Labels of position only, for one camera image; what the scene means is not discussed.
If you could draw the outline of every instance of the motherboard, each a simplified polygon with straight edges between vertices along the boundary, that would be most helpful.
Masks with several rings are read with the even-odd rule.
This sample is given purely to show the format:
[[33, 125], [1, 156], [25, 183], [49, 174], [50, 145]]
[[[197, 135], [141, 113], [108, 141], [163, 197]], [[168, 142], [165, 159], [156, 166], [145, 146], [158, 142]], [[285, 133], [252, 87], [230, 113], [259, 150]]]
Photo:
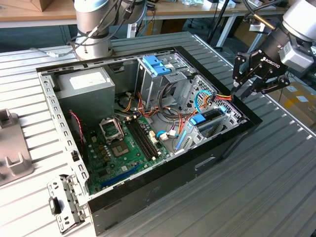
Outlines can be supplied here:
[[91, 195], [169, 157], [144, 117], [105, 123], [102, 129], [90, 129], [84, 136]]

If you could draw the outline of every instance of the chip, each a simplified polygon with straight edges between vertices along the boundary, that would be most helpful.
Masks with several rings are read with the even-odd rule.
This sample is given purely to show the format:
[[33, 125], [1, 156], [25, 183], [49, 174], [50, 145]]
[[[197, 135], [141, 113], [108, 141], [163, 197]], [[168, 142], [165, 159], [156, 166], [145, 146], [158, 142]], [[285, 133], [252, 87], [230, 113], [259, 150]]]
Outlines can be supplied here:
[[100, 176], [100, 177], [103, 177], [103, 176], [105, 176], [105, 175], [107, 175], [107, 174], [108, 174], [108, 172], [107, 172], [106, 169], [99, 171], [99, 176]]
[[129, 153], [129, 149], [124, 141], [115, 142], [111, 145], [114, 156], [120, 157], [126, 153]]

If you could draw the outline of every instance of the cardboard box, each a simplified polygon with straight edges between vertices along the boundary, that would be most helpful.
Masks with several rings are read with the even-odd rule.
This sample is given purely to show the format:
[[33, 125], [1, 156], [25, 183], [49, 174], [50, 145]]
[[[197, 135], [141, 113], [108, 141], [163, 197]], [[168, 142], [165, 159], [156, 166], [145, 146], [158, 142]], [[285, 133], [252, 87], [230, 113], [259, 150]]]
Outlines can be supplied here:
[[[276, 101], [280, 98], [281, 90], [271, 92], [269, 95]], [[283, 88], [279, 102], [292, 115], [311, 130], [316, 130], [316, 96], [298, 82]]]
[[33, 11], [44, 11], [53, 0], [0, 0], [0, 4]]

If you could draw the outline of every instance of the metal table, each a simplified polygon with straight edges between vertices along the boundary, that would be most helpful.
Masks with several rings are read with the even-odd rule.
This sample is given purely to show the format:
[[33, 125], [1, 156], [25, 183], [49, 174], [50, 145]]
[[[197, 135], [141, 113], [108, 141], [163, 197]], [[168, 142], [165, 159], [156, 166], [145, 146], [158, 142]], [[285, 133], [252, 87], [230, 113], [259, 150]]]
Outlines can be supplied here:
[[[119, 39], [113, 45], [118, 54], [181, 45], [232, 86], [232, 65], [189, 33]], [[59, 236], [46, 184], [69, 168], [35, 68], [73, 61], [73, 54], [0, 54], [0, 109], [19, 115], [35, 167], [0, 188], [1, 236]], [[103, 236], [310, 236], [316, 228], [315, 134], [268, 96], [249, 97], [246, 104], [263, 122], [230, 158]], [[86, 222], [67, 236], [94, 236], [94, 229]]]

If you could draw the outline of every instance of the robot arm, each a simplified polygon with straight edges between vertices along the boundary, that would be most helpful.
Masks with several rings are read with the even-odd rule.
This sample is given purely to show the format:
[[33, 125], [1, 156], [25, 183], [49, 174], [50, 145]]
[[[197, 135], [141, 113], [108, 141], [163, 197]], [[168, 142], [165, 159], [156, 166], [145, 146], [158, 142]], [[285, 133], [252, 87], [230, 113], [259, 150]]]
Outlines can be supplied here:
[[[313, 62], [312, 42], [316, 40], [316, 0], [298, 0], [283, 16], [283, 22], [273, 28], [257, 50], [238, 53], [233, 70], [235, 94], [245, 82], [256, 77], [253, 84], [241, 95], [245, 99], [251, 93], [263, 94], [290, 85], [285, 72], [288, 68], [302, 72]], [[266, 24], [261, 17], [256, 19]]]
[[75, 0], [78, 35], [75, 45], [80, 59], [112, 54], [109, 27], [139, 21], [146, 14], [146, 0]]

